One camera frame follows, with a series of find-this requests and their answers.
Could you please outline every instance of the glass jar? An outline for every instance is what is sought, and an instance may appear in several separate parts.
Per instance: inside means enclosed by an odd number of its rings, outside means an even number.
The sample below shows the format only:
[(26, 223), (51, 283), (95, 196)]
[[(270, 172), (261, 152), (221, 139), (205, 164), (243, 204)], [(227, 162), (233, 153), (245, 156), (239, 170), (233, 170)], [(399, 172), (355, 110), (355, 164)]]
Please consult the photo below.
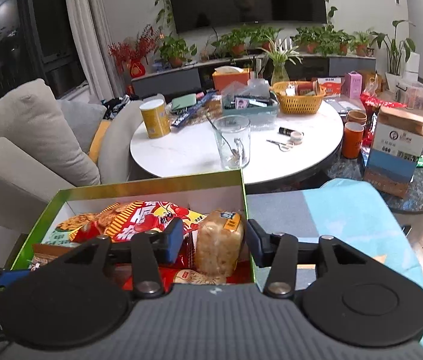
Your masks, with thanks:
[(287, 69), (285, 68), (285, 62), (275, 62), (273, 61), (273, 75), (271, 77), (271, 85), (275, 85), (276, 83), (281, 83), (283, 81), (290, 81), (288, 78)]
[(250, 162), (250, 120), (246, 116), (219, 117), (215, 140), (224, 169), (240, 169)]

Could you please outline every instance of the orange tissue box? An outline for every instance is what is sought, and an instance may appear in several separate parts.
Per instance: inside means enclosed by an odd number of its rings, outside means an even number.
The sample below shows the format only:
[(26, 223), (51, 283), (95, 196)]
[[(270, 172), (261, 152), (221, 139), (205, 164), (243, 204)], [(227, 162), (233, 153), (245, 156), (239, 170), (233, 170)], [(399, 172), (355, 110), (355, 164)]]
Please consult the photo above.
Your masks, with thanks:
[(238, 81), (243, 85), (248, 85), (248, 80), (250, 79), (252, 70), (247, 67), (243, 69), (242, 73), (213, 73), (213, 85), (218, 92), (221, 92), (228, 85), (234, 81)]

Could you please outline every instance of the yellow canister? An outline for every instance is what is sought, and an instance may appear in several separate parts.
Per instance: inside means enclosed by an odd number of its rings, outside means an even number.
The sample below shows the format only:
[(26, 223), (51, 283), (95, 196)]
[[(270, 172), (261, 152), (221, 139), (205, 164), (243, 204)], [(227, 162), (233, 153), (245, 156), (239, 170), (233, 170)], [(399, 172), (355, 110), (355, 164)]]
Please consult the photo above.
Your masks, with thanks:
[(165, 100), (147, 101), (140, 105), (140, 111), (147, 128), (148, 137), (160, 138), (170, 132), (170, 124), (165, 112)]

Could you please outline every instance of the curtain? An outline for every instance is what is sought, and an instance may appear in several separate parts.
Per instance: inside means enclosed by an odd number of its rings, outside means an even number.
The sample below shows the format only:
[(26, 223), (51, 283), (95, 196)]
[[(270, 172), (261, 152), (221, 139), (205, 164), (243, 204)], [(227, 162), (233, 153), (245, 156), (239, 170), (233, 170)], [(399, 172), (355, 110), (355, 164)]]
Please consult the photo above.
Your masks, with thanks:
[(120, 87), (120, 79), (108, 55), (107, 42), (110, 34), (104, 19), (103, 1), (66, 1), (76, 51), (91, 92), (98, 97), (98, 100), (110, 100), (123, 95), (124, 91), (121, 90), (123, 84)]
[(88, 0), (91, 6), (91, 15), (95, 24), (96, 36), (102, 51), (103, 61), (108, 73), (108, 78), (112, 86), (114, 97), (123, 96), (125, 86), (123, 79), (116, 70), (115, 60), (108, 54), (108, 45), (112, 44), (112, 36), (110, 35), (110, 27), (108, 25), (107, 15), (103, 0)]

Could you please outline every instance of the pink box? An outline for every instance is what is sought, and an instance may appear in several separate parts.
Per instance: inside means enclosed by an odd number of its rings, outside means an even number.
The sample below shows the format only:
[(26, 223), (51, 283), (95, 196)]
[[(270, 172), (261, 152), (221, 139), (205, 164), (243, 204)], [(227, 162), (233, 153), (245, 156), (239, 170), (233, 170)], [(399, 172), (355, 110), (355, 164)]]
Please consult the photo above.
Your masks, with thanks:
[(342, 95), (350, 99), (359, 100), (361, 95), (362, 75), (355, 71), (345, 74)]

